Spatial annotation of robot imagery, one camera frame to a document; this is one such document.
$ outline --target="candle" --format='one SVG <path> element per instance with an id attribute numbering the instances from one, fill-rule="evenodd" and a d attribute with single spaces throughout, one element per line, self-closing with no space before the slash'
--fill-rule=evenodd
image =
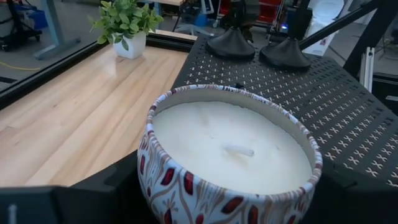
<path id="1" fill-rule="evenodd" d="M 297 190 L 312 176 L 302 147 L 257 112 L 222 102 L 173 106 L 157 114 L 154 133 L 186 170 L 250 194 Z"/>

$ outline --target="candle tin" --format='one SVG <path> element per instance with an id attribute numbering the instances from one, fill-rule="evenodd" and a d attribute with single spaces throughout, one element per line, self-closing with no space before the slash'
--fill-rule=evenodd
<path id="1" fill-rule="evenodd" d="M 218 187 L 185 170 L 159 144 L 152 118 L 171 106 L 197 101 L 222 101 L 262 114 L 301 145 L 312 167 L 311 178 L 290 192 L 259 195 Z M 153 214 L 166 224 L 298 223 L 310 206 L 322 174 L 318 144 L 300 121 L 261 96 L 218 85 L 183 86 L 158 97 L 149 109 L 137 159 L 142 193 Z"/>

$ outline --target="black perforated shelf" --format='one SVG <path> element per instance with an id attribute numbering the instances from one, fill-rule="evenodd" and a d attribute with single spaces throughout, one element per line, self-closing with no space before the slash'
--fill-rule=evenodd
<path id="1" fill-rule="evenodd" d="M 258 61 L 216 58 L 198 38 L 174 87 L 235 86 L 282 105 L 311 130 L 324 160 L 398 187 L 398 117 L 334 60 L 309 56 L 305 73 L 280 71 Z"/>

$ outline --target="wooden tabletop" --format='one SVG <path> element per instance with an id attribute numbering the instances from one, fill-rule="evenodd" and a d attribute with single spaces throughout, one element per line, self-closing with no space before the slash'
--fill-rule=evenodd
<path id="1" fill-rule="evenodd" d="M 186 57 L 146 47 L 129 60 L 109 45 L 0 111 L 0 187 L 72 185 L 137 149 Z"/>

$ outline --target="white pot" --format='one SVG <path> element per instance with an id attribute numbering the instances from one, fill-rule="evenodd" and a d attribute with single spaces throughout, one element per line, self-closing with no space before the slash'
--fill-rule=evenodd
<path id="1" fill-rule="evenodd" d="M 123 48 L 121 41 L 117 44 L 113 44 L 113 48 L 115 49 L 118 56 L 134 59 L 142 55 L 147 40 L 145 32 L 139 32 L 138 34 L 135 34 L 134 37 L 131 39 L 128 39 L 126 37 L 123 37 L 123 39 L 127 42 L 129 50 Z"/>

